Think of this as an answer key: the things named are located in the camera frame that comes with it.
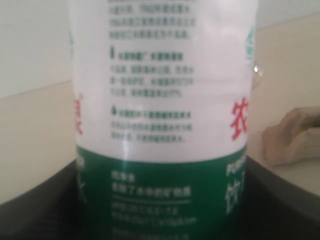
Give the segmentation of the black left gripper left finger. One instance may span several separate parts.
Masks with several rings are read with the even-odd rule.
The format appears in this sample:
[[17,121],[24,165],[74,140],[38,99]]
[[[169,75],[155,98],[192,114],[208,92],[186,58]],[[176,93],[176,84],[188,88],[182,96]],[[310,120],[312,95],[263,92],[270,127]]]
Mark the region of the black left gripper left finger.
[[2,240],[77,240],[78,222],[75,161],[0,205]]

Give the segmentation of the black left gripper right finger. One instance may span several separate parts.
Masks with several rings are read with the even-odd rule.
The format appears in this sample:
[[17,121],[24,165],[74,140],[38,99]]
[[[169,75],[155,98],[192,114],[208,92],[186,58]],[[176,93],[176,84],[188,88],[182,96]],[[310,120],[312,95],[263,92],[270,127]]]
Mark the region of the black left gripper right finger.
[[318,240],[320,198],[246,160],[241,240]]

